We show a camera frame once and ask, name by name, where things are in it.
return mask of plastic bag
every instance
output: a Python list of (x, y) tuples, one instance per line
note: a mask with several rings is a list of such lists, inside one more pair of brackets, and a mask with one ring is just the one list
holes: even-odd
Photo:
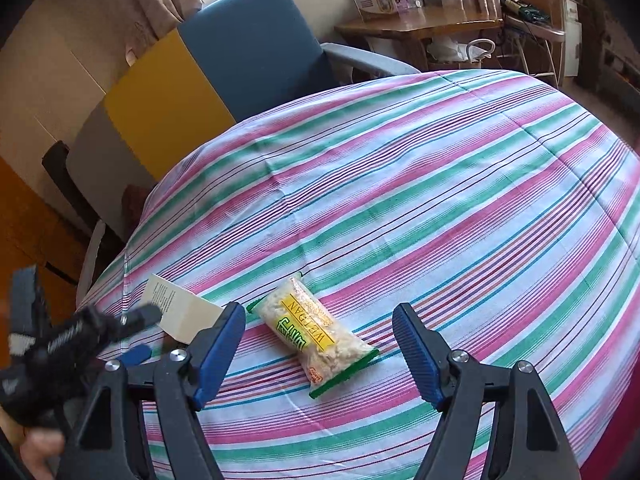
[(278, 338), (298, 352), (312, 399), (347, 380), (380, 352), (345, 328), (295, 277), (247, 310), (255, 310)]
[[(487, 43), (489, 50), (476, 46), (478, 43)], [(491, 40), (473, 40), (469, 44), (458, 43), (449, 36), (435, 38), (427, 47), (427, 52), (440, 62), (478, 61), (485, 57), (491, 57), (495, 49), (495, 43)]]

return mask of striped bedsheet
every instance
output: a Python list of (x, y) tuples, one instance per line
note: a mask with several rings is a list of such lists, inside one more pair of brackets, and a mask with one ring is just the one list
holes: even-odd
[[(312, 400), (255, 316), (200, 421), (227, 479), (410, 479), (438, 414), (391, 312), (411, 302), (453, 348), (535, 364), (578, 462), (625, 391), (640, 336), (638, 157), (564, 94), (515, 72), (386, 78), (303, 98), (201, 146), (158, 184), (84, 300), (134, 308), (150, 273), (224, 305), (300, 270), (381, 354)], [(139, 342), (161, 352), (148, 330)], [(154, 405), (146, 423), (170, 478)], [(493, 408), (482, 410), (478, 478)]]

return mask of metal screw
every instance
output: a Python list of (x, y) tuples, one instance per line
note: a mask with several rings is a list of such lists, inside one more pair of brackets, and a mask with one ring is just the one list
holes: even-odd
[(533, 365), (529, 361), (518, 361), (518, 370), (524, 374), (530, 374), (533, 371)]
[(114, 372), (118, 368), (120, 368), (120, 361), (118, 361), (117, 359), (111, 359), (104, 364), (104, 369), (108, 372)]
[(454, 350), (451, 352), (451, 358), (457, 363), (466, 363), (469, 361), (469, 354), (464, 350)]
[(182, 348), (176, 348), (175, 350), (171, 350), (169, 354), (169, 359), (171, 359), (171, 361), (180, 362), (180, 361), (184, 361), (186, 358), (187, 358), (187, 351), (183, 350)]

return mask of human hand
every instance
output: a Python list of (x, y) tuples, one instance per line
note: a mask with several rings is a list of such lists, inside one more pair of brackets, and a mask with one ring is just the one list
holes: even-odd
[(65, 439), (57, 430), (32, 428), (17, 424), (0, 408), (0, 429), (9, 443), (20, 453), (20, 458), (35, 480), (53, 480), (47, 458), (62, 453)]

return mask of blue gripper pad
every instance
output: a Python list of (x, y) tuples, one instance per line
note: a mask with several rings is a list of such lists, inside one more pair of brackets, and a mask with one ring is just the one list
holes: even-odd
[(245, 326), (244, 308), (235, 301), (229, 303), (211, 327), (200, 330), (189, 345), (191, 353), (190, 382), (195, 378), (195, 390), (190, 395), (194, 408), (201, 410), (214, 399), (236, 354)]
[(136, 366), (141, 365), (147, 359), (151, 359), (151, 346), (149, 345), (137, 345), (133, 348), (130, 348), (120, 357), (118, 357), (118, 361), (120, 361), (125, 366)]
[(392, 327), (420, 396), (441, 411), (450, 396), (449, 346), (440, 334), (425, 328), (409, 303), (396, 306)]

